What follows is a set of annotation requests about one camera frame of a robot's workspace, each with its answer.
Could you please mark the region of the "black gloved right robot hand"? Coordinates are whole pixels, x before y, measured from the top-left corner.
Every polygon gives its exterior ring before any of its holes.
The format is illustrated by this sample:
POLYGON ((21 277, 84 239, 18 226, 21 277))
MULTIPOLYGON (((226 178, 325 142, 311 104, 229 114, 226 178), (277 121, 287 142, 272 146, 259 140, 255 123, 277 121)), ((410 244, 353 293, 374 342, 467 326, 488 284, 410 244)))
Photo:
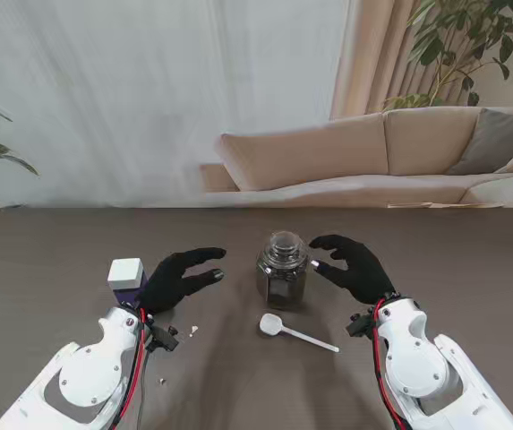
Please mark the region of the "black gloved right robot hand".
POLYGON ((381 298, 396 292, 379 259, 363 243, 345 236, 326 235, 314 238, 309 247, 331 251, 332 260, 346 263, 345 269, 339 269, 317 260, 314 270, 346 289, 358 302, 376 305, 381 298))

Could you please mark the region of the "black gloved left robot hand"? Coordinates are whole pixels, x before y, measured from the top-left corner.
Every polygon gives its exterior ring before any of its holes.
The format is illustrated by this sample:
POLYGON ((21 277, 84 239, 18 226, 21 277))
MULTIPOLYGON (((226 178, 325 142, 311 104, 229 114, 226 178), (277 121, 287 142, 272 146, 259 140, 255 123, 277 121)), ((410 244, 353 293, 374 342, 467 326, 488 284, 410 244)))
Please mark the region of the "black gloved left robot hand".
POLYGON ((227 251, 223 248, 203 247, 169 255, 154 270, 137 296, 139 308, 147 314, 160 314, 176 307, 185 297, 220 282, 224 277, 221 269, 187 277, 184 275, 188 269, 210 260, 222 259, 226 254, 227 251))

